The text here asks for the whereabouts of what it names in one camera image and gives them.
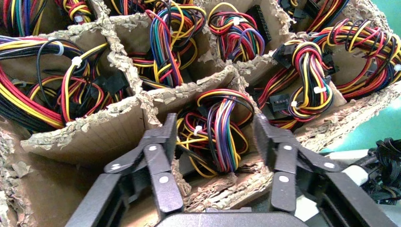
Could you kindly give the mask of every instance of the black plastic connector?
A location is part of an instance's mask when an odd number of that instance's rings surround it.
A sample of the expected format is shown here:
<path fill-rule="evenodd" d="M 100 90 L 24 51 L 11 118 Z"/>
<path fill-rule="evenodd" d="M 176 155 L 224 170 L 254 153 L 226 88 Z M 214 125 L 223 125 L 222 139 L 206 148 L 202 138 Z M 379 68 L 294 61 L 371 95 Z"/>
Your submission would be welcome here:
<path fill-rule="evenodd" d="M 334 63 L 332 52 L 326 52 L 323 54 L 323 63 L 326 66 L 331 67 L 331 69 L 328 71 L 329 75 L 332 75 L 340 70 L 339 67 Z"/>
<path fill-rule="evenodd" d="M 203 117 L 206 117 L 206 118 L 207 118 L 207 117 L 209 116 L 208 110 L 207 110 L 206 107 L 203 106 L 203 105 L 198 106 L 198 112 L 199 112 Z"/>
<path fill-rule="evenodd" d="M 291 67 L 292 63 L 291 63 L 291 59 L 292 59 L 292 54 L 294 53 L 296 45 L 292 44 L 292 45 L 284 45 L 282 44 L 273 54 L 273 58 L 280 63 L 281 65 L 283 65 L 284 67 L 286 67 L 287 69 L 289 69 L 289 67 Z"/>
<path fill-rule="evenodd" d="M 119 90 L 127 88 L 129 86 L 127 79 L 124 74 L 119 71 L 117 74 L 112 75 L 107 79 L 105 89 L 113 96 Z"/>
<path fill-rule="evenodd" d="M 307 13 L 311 18 L 316 18 L 319 14 L 320 7 L 312 0 L 307 0 L 304 8 L 305 13 Z"/>
<path fill-rule="evenodd" d="M 266 20 L 264 19 L 261 7 L 259 5 L 254 5 L 248 9 L 246 14 L 255 20 L 259 34 L 261 34 L 264 39 L 264 43 L 269 43 L 271 41 L 271 35 L 269 29 L 267 28 Z"/>
<path fill-rule="evenodd" d="M 281 94 L 271 96 L 269 98 L 269 105 L 273 112 L 278 112 L 281 110 L 287 110 L 289 105 L 289 94 Z"/>
<path fill-rule="evenodd" d="M 96 78 L 96 80 L 93 81 L 94 84 L 98 85 L 103 90 L 105 89 L 106 82 L 107 82 L 107 80 L 102 76 Z M 97 97 L 99 95 L 99 90 L 97 90 L 96 87 L 92 86 L 90 88 L 90 95 L 92 96 L 92 98 L 97 99 Z"/>
<path fill-rule="evenodd" d="M 295 9 L 293 19 L 295 21 L 301 21 L 302 19 L 306 18 L 306 13 L 301 9 Z"/>
<path fill-rule="evenodd" d="M 291 8 L 289 0 L 280 0 L 279 5 L 285 10 L 288 11 Z"/>

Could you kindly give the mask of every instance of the wire harness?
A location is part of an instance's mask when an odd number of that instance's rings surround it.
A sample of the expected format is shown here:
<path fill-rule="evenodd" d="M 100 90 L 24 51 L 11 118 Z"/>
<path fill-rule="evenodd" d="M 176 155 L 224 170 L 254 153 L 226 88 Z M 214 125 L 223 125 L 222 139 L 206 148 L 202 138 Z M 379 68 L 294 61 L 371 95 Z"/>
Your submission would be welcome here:
<path fill-rule="evenodd" d="M 68 13 L 71 21 L 82 25 L 91 22 L 92 13 L 84 0 L 54 0 L 56 4 Z"/>
<path fill-rule="evenodd" d="M 250 99 L 238 91 L 215 89 L 201 94 L 196 104 L 197 108 L 187 108 L 178 114 L 177 149 L 188 154 L 203 177 L 234 172 L 241 154 L 249 148 L 241 128 L 253 119 Z M 248 110 L 250 114 L 235 122 L 231 119 L 235 108 Z"/>
<path fill-rule="evenodd" d="M 98 83 L 98 62 L 107 44 L 83 52 L 63 39 L 0 36 L 0 45 L 0 61 L 37 56 L 36 82 L 13 78 L 0 67 L 0 114 L 32 133 L 60 129 L 76 117 L 90 115 L 126 96 L 123 89 L 110 94 Z M 44 54 L 64 55 L 71 59 L 71 66 L 66 71 L 41 71 L 40 57 Z M 42 78 L 42 73 L 50 76 Z"/>
<path fill-rule="evenodd" d="M 234 12 L 216 12 L 221 6 Z M 265 41 L 259 34 L 255 20 L 230 3 L 222 2 L 209 13 L 208 25 L 217 38 L 218 53 L 222 60 L 248 61 L 264 53 Z"/>
<path fill-rule="evenodd" d="M 47 1 L 4 0 L 3 22 L 9 35 L 38 35 Z"/>
<path fill-rule="evenodd" d="M 206 12 L 192 4 L 166 3 L 157 14 L 149 9 L 150 47 L 146 53 L 131 53 L 141 79 L 150 88 L 176 87 L 183 83 L 180 70 L 192 64 L 198 49 L 194 36 L 206 24 Z"/>
<path fill-rule="evenodd" d="M 400 38 L 378 27 L 369 28 L 370 23 L 368 20 L 352 23 L 345 19 L 333 27 L 310 34 L 311 41 L 324 52 L 330 51 L 331 46 L 344 45 L 349 53 L 360 50 L 364 54 L 362 57 L 366 59 L 366 64 L 361 73 L 349 83 L 337 85 L 347 100 L 380 91 L 401 77 Z"/>

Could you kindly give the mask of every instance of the cardboard compartment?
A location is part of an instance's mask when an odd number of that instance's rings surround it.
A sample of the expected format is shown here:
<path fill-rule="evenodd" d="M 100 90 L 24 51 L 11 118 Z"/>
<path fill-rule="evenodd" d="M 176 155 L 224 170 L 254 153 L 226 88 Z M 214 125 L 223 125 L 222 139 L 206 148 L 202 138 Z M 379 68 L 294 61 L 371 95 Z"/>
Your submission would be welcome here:
<path fill-rule="evenodd" d="M 207 15 L 213 10 L 213 8 L 221 3 L 222 1 L 215 0 L 204 0 L 203 7 L 206 10 Z M 289 16 L 277 5 L 276 0 L 227 0 L 224 1 L 232 4 L 239 12 L 245 13 L 253 5 L 260 5 L 264 19 L 266 21 L 268 30 L 271 35 L 271 41 L 266 45 L 265 53 L 275 50 L 283 42 L 289 39 Z M 233 11 L 228 6 L 221 6 L 217 11 Z M 218 59 L 217 45 L 215 36 L 212 35 L 210 41 L 213 45 L 212 54 Z"/>
<path fill-rule="evenodd" d="M 110 17 L 110 21 L 123 45 L 123 49 L 118 49 L 123 54 L 146 53 L 150 50 L 149 36 L 152 21 L 146 14 L 137 13 L 135 15 Z M 222 69 L 215 65 L 211 57 L 204 56 L 210 53 L 210 35 L 210 31 L 205 26 L 194 37 L 198 54 L 195 61 L 181 71 L 184 83 L 196 82 L 198 79 L 208 77 Z"/>
<path fill-rule="evenodd" d="M 44 35 L 44 37 L 71 40 L 84 50 L 106 43 L 102 29 L 96 23 L 73 26 L 68 31 L 60 31 Z M 112 56 L 111 60 L 117 58 L 119 61 L 110 62 L 107 59 L 108 55 Z M 42 69 L 66 70 L 70 66 L 70 60 L 66 57 L 54 57 L 50 54 L 42 57 Z M 36 82 L 36 77 L 32 76 L 32 72 L 36 72 L 35 60 L 36 57 L 6 60 L 1 61 L 1 65 L 13 78 Z M 99 63 L 101 75 L 120 73 L 119 69 L 123 72 L 134 70 L 129 68 L 129 64 L 123 60 L 124 58 L 119 58 L 110 50 L 106 51 Z M 126 91 L 131 96 L 140 92 L 135 91 L 135 87 L 129 87 Z M 138 97 L 127 98 L 86 118 L 78 118 L 61 130 L 26 136 L 21 146 L 26 152 L 33 152 L 61 162 L 90 167 L 102 166 L 125 153 L 139 141 L 136 135 L 144 131 L 142 109 L 139 103 Z"/>
<path fill-rule="evenodd" d="M 0 12 L 3 12 L 3 1 L 4 0 L 0 0 Z M 100 14 L 100 10 L 98 10 L 97 7 L 94 7 L 90 0 L 86 0 L 85 3 L 88 6 L 89 10 L 92 12 L 92 21 L 95 21 Z M 68 13 L 64 9 L 59 8 L 59 6 L 54 1 L 47 1 L 43 10 L 39 33 L 48 34 L 58 30 L 65 30 L 67 29 L 67 26 L 73 24 L 74 22 L 70 19 Z M 7 32 L 4 21 L 0 24 L 0 35 L 10 36 L 10 34 Z"/>

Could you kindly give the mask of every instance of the torn cardboard edge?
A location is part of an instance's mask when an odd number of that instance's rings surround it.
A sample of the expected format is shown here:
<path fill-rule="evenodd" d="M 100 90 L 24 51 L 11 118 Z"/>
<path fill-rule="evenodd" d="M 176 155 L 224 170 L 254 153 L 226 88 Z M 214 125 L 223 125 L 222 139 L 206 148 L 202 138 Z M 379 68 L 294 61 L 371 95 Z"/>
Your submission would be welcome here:
<path fill-rule="evenodd" d="M 34 134 L 21 141 L 21 146 L 26 152 L 63 163 L 102 167 L 139 142 L 145 130 L 141 99 L 135 95 L 110 104 L 61 130 Z"/>

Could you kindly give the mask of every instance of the cardboard box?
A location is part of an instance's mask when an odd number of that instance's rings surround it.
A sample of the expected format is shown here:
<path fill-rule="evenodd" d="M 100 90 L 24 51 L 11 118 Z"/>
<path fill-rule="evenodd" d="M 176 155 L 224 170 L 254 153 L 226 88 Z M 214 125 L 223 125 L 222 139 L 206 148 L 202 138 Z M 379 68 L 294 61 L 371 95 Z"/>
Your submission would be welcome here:
<path fill-rule="evenodd" d="M 219 2 L 194 1 L 207 12 Z M 292 20 L 276 0 L 228 2 L 241 12 L 253 4 L 261 5 L 273 39 L 265 54 L 249 62 L 223 62 L 218 58 L 216 38 L 205 26 L 195 38 L 200 52 L 196 63 L 189 69 L 192 82 L 174 89 L 144 91 L 138 70 L 127 57 L 130 51 L 146 51 L 148 48 L 146 41 L 150 20 L 146 15 L 113 16 L 109 1 L 92 0 L 90 4 L 96 14 L 95 22 L 40 35 L 63 37 L 77 42 L 85 50 L 94 47 L 97 42 L 107 41 L 110 47 L 107 58 L 101 62 L 102 70 L 123 71 L 133 96 L 108 106 L 107 110 L 77 119 L 64 129 L 31 137 L 15 123 L 0 119 L 0 186 L 4 191 L 0 193 L 0 225 L 64 226 L 102 171 L 101 167 L 135 148 L 145 129 L 161 126 L 167 113 L 179 111 L 193 102 L 198 94 L 211 89 L 227 87 L 245 92 L 249 84 L 266 83 L 278 68 L 272 51 L 281 43 L 304 34 L 289 32 Z M 351 0 L 338 20 L 345 17 L 353 20 L 372 19 L 375 26 L 390 30 L 385 16 L 369 0 Z M 29 65 L 30 61 L 32 59 L 24 60 L 23 64 Z M 66 64 L 63 61 L 47 62 Z M 355 75 L 352 70 L 362 67 L 360 61 L 353 57 L 336 63 L 348 72 L 343 77 Z M 15 71 L 21 79 L 29 79 L 27 75 L 32 74 L 32 67 L 20 69 L 13 62 L 0 64 L 5 69 Z M 347 104 L 340 102 L 320 118 L 299 129 L 297 138 L 307 148 L 319 151 L 373 117 L 400 93 L 400 85 L 395 84 L 357 101 Z M 186 182 L 179 173 L 179 162 L 173 162 L 173 173 L 183 194 L 186 211 L 201 212 L 206 207 L 237 208 L 266 193 L 272 174 L 263 166 L 252 146 L 252 128 L 244 131 L 251 142 L 251 150 L 244 156 L 240 167 L 248 171 L 246 174 L 229 174 L 212 180 L 197 178 Z M 123 226 L 153 226 L 157 220 L 152 198 L 148 196 L 132 204 Z"/>

